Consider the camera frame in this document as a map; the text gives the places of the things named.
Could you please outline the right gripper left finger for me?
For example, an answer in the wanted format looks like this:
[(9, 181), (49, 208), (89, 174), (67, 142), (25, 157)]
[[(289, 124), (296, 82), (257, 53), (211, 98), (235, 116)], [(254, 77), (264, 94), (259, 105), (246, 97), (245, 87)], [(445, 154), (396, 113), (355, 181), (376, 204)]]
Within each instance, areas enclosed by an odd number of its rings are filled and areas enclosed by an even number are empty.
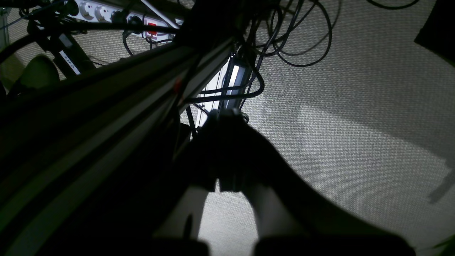
[(195, 138), (180, 147), (161, 178), (153, 239), (198, 238), (206, 198), (215, 191), (219, 177), (216, 154), (208, 152), (216, 122), (216, 114), (212, 113)]

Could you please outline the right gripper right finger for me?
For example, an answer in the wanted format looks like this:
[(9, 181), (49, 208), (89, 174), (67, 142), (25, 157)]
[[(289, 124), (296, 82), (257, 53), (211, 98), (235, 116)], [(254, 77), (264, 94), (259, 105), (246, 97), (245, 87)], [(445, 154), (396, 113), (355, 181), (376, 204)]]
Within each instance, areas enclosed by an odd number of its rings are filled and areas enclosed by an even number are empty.
[(226, 146), (245, 146), (252, 156), (234, 162), (237, 188), (251, 204), (257, 256), (414, 256), (406, 240), (365, 222), (315, 191), (286, 163), (237, 109), (218, 115), (229, 133)]

